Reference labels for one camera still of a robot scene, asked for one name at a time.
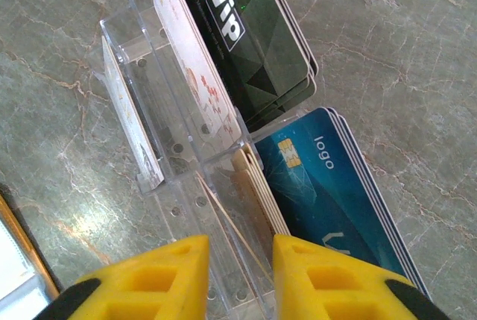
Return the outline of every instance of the black vip card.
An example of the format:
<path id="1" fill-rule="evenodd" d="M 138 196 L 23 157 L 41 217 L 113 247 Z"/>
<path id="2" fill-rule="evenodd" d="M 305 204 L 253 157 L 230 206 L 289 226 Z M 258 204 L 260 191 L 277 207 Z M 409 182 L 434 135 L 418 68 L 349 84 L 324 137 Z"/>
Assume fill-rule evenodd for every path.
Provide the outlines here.
<path id="1" fill-rule="evenodd" d="M 186 2 L 246 122 L 307 80 L 309 63 L 277 0 Z"/>

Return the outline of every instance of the gray marble countertop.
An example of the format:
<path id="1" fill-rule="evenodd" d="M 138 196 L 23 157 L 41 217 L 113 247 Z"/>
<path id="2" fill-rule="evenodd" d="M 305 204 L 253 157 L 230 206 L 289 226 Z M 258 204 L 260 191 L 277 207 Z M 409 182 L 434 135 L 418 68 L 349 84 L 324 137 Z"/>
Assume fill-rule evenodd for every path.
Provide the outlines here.
<path id="1" fill-rule="evenodd" d="M 123 0 L 0 0 L 0 183 L 62 286 L 161 244 L 85 54 Z M 477 0 L 288 0 L 435 302 L 477 319 Z"/>

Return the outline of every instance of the clear acrylic card holder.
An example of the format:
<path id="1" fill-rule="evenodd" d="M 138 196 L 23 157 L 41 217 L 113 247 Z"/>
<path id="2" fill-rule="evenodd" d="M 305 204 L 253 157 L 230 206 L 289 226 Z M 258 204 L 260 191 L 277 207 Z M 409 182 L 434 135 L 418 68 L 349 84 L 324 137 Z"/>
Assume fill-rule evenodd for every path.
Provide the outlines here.
<path id="1" fill-rule="evenodd" d="M 271 319 L 271 231 L 231 162 L 253 144 L 239 112 L 233 139 L 204 117 L 153 0 L 128 0 L 101 28 L 103 48 L 89 61 L 133 149 L 139 188 L 161 209 L 168 242 L 209 236 L 207 318 Z"/>

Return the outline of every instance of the card chip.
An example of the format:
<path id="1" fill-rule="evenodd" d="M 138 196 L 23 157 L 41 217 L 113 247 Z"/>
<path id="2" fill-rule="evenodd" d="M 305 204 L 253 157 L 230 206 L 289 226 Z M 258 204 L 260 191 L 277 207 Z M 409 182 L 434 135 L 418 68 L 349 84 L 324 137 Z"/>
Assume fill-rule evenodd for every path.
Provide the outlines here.
<path id="1" fill-rule="evenodd" d="M 301 159 L 298 156 L 297 150 L 291 139 L 284 139 L 283 141 L 278 142 L 278 148 L 282 153 L 283 159 L 286 162 L 286 165 L 289 169 L 301 165 Z"/>

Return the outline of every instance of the white card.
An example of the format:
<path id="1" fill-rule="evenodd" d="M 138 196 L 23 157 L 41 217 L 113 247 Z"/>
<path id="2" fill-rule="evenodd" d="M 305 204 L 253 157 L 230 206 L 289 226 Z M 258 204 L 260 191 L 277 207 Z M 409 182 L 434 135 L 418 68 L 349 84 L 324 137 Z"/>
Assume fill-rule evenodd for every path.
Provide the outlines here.
<path id="1" fill-rule="evenodd" d="M 164 180 L 164 175 L 134 107 L 133 99 L 127 90 L 119 65 L 105 37 L 103 37 L 103 56 L 106 88 L 111 101 L 133 149 L 139 171 L 147 179 L 150 190 L 155 189 Z"/>
<path id="2" fill-rule="evenodd" d="M 211 136 L 217 135 L 225 148 L 230 147 L 241 136 L 236 112 L 186 1 L 154 0 L 154 8 Z"/>

